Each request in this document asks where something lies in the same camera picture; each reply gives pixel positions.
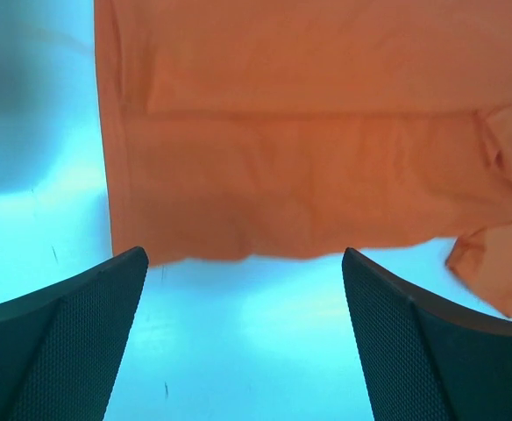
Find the orange cloth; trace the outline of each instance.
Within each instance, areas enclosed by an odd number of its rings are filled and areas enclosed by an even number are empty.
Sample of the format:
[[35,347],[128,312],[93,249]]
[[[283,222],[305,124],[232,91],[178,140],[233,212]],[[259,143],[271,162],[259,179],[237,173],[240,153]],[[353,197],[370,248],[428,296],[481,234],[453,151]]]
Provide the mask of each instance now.
[[458,236],[512,316],[512,0],[96,0],[115,253]]

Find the fabric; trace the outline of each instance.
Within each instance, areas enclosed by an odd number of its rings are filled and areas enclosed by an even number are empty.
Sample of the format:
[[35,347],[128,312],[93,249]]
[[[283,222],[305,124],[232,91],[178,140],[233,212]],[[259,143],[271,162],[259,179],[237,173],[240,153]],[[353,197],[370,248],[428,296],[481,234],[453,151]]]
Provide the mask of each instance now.
[[512,316],[512,1],[96,0],[95,21],[114,253],[459,237],[450,270]]

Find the light blue surface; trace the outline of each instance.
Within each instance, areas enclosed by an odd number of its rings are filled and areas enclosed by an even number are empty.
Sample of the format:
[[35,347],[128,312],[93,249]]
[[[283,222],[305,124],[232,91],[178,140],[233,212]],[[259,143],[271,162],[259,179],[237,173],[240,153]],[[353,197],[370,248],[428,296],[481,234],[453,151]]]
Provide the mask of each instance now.
[[[0,0],[0,302],[110,257],[92,10]],[[367,254],[495,314],[444,270],[451,246]],[[340,262],[150,270],[106,421],[371,420]]]

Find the scratch mark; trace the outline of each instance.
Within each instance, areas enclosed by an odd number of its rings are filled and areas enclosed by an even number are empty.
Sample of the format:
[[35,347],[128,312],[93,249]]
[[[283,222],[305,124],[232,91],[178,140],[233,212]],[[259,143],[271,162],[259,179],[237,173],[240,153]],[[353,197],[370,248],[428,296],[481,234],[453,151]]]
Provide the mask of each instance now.
[[57,263],[59,265],[60,261],[57,259],[57,253],[55,252],[55,248],[53,246],[52,246],[52,251],[53,251],[53,257],[55,258],[55,263]]

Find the textured black surface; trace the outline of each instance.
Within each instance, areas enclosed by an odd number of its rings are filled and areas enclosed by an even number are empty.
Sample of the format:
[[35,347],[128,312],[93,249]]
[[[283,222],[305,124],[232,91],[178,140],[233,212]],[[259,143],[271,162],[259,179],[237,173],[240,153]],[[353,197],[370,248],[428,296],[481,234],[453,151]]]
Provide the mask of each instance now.
[[347,250],[344,283],[377,421],[512,421],[512,322]]
[[0,304],[0,421],[101,421],[146,277],[135,248]]

